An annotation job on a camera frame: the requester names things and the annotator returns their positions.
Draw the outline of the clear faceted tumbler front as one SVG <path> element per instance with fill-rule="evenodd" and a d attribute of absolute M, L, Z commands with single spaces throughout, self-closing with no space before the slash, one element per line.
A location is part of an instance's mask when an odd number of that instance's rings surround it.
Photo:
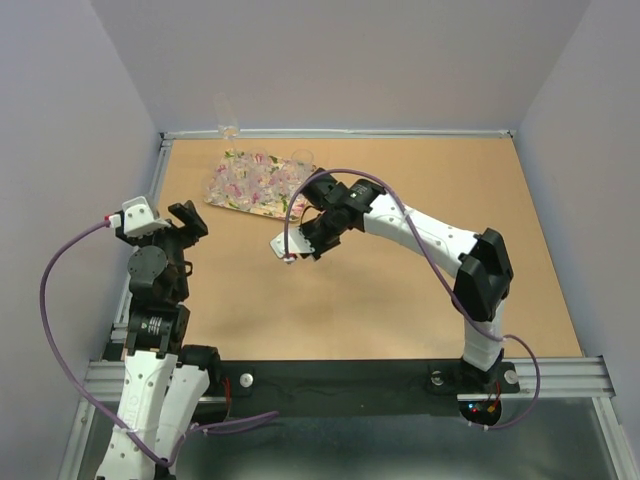
<path fill-rule="evenodd" d="M 293 172 L 293 173 L 285 173 L 282 177 L 282 196 L 283 198 L 290 203 L 291 198 L 294 195 L 295 191 L 304 183 L 304 181 L 308 178 L 308 174 Z"/>

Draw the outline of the large clear faceted tumbler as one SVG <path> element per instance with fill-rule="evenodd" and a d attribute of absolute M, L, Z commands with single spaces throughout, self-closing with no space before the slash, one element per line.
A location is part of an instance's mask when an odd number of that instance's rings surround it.
<path fill-rule="evenodd" d="M 259 175 L 259 201 L 261 203 L 278 202 L 287 195 L 286 178 L 277 167 L 268 167 Z"/>

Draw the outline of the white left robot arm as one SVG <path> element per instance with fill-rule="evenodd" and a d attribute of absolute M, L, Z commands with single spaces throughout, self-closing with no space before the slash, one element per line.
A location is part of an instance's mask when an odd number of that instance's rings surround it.
<path fill-rule="evenodd" d="M 99 479 L 172 479 L 197 403 L 222 382 L 214 347 L 183 343 L 190 311 L 184 255 L 208 233 L 192 202 L 163 219 L 144 196 L 123 203 L 117 238 L 134 246 L 128 261 L 129 319 L 124 381 Z"/>

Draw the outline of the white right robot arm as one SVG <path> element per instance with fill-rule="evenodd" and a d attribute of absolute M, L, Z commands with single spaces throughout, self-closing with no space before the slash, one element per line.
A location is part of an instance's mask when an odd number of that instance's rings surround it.
<path fill-rule="evenodd" d="M 460 378 L 482 390 L 497 378 L 504 356 L 502 316 L 514 277 L 503 236 L 459 229 L 404 204 L 381 179 L 358 172 L 346 186 L 336 170 L 318 169 L 296 190 L 319 215 L 300 225 L 307 255 L 319 259 L 358 230 L 425 257 L 465 321 Z"/>

